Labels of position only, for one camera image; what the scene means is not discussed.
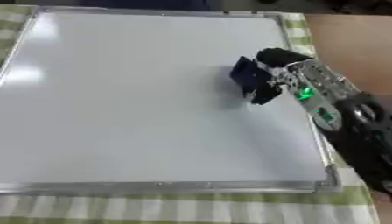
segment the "whiteboard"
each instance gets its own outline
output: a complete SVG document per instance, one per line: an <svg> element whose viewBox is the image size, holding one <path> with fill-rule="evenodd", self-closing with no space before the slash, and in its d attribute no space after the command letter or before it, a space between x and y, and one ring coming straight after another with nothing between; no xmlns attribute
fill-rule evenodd
<svg viewBox="0 0 392 224"><path fill-rule="evenodd" d="M269 17L42 12L3 72L0 182L322 181L306 113L228 73Z"/></svg>

